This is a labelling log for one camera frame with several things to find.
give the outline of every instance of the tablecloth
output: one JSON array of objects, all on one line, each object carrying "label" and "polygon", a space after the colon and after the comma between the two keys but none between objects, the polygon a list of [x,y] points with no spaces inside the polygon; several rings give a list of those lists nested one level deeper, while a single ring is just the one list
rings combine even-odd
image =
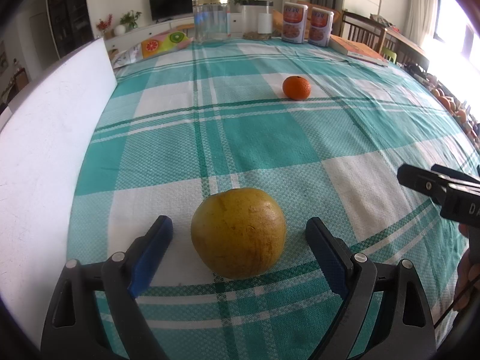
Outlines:
[{"label": "tablecloth", "polygon": [[[309,80],[308,100],[285,98],[291,75]],[[173,241],[137,302],[171,359],[308,358],[341,304],[305,241],[313,216],[375,262],[410,259],[434,320],[448,306],[465,240],[395,175],[403,162],[475,173],[479,157],[400,68],[278,39],[231,40],[192,43],[117,79],[78,178],[68,258],[103,261],[168,215]],[[265,274],[228,280],[200,260],[190,221],[207,196],[238,187],[278,202],[286,245]],[[352,354],[363,351],[380,299]],[[102,293],[97,301],[113,349],[126,356]]]}]

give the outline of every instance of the glass jar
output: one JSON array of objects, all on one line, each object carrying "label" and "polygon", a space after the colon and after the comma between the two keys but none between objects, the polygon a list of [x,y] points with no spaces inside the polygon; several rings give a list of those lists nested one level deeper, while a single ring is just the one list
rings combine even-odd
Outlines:
[{"label": "glass jar", "polygon": [[251,0],[242,3],[243,39],[265,41],[272,38],[273,1]]},{"label": "glass jar", "polygon": [[195,42],[230,38],[229,0],[192,0]]}]

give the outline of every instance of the hand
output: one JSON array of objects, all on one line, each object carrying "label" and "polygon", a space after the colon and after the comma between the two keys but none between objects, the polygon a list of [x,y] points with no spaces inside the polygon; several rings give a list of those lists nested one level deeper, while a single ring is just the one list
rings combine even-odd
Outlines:
[{"label": "hand", "polygon": [[[461,223],[460,225],[458,225],[458,230],[464,237],[469,236],[469,227],[467,225]],[[472,264],[470,263],[469,255],[470,249],[467,249],[465,254],[462,256],[462,259],[458,263],[458,280],[457,285],[455,286],[454,298],[456,298],[460,294],[460,292],[462,292],[462,290],[470,281],[480,275],[480,264],[475,264],[472,266]],[[475,283],[474,287],[480,290],[480,280]],[[453,307],[454,311],[461,310],[467,304],[469,304],[471,292],[472,288],[468,290],[464,296],[462,296],[462,299],[460,299],[457,304],[455,304],[455,306]]]}]

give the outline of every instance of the black clamp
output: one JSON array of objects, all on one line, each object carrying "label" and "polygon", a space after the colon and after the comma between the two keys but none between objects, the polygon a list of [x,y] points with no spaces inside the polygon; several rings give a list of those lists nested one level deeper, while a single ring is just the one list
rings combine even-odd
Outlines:
[{"label": "black clamp", "polygon": [[352,359],[425,360],[435,353],[430,308],[410,260],[390,265],[354,254],[319,218],[307,222],[305,236],[330,289],[343,300],[309,360],[348,359],[378,291],[383,297],[370,340]]},{"label": "black clamp", "polygon": [[130,360],[167,360],[135,298],[149,287],[172,236],[171,219],[159,216],[126,252],[88,265],[69,260],[46,314],[40,346],[43,358],[123,359],[112,352],[98,311],[95,291],[104,291]]},{"label": "black clamp", "polygon": [[[442,218],[480,229],[480,178],[437,164],[425,170],[405,163],[397,179],[440,204]],[[470,262],[480,263],[480,230],[469,232],[469,247]]]}]

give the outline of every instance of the fruit print pillow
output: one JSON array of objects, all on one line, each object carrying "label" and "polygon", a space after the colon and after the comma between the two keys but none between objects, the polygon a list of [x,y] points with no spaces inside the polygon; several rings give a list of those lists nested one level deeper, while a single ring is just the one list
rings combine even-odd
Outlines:
[{"label": "fruit print pillow", "polygon": [[112,60],[112,68],[120,68],[153,56],[181,50],[186,48],[192,39],[177,30],[159,33],[115,56]]}]

